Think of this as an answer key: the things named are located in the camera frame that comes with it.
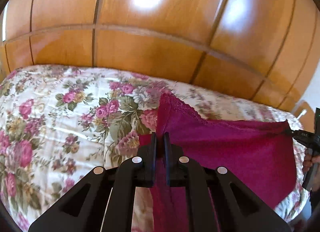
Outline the person's right hand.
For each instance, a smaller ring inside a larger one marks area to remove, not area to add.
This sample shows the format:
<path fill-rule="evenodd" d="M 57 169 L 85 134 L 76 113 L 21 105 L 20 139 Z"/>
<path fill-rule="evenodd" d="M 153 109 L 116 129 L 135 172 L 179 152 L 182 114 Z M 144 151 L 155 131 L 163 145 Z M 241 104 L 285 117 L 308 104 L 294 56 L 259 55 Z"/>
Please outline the person's right hand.
<path fill-rule="evenodd" d="M 312 156 L 312 153 L 310 153 L 310 150 L 306 149 L 304 161 L 303 161 L 302 172 L 307 173 L 310 170 L 310 168 L 316 163 L 319 163 L 319 155 Z"/>

